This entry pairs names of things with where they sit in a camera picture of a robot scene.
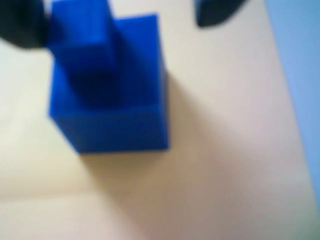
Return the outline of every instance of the black object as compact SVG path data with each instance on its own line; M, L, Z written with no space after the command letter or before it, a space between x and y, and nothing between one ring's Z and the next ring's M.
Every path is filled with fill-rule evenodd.
M220 25L227 21L246 0L195 0L199 27Z
M21 48L42 48L47 38L42 0L0 0L0 37Z

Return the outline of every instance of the block face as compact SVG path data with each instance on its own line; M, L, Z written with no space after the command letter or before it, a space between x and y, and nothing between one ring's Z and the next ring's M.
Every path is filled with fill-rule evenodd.
M68 75L117 67L117 36L105 0L61 0L52 3L48 48Z
M168 148L161 114L151 106L54 120L78 153L128 152Z
M121 19L115 26L116 73L73 78L56 62L49 114L79 153L167 149L167 79L157 17Z

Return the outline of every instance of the blue plastic block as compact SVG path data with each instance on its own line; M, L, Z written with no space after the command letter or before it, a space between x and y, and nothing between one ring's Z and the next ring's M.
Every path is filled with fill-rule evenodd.
M57 59L49 114L79 153L167 149L167 77L157 16L115 20L114 26L117 70L75 77ZM83 56L83 49L86 55L86 45L76 55Z
M53 2L48 38L48 48L68 75L117 67L117 35L106 0Z
M320 206L320 1L266 5Z

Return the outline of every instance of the blue wall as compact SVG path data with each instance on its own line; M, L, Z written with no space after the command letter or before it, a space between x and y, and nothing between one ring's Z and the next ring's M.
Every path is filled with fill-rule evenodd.
M320 0L266 0L320 206Z

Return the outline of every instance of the white surface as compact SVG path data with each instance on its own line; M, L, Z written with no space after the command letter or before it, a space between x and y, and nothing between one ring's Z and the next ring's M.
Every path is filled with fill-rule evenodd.
M319 218L264 2L199 30L159 12L172 149L80 159L47 118L48 52L0 43L1 240L308 240Z

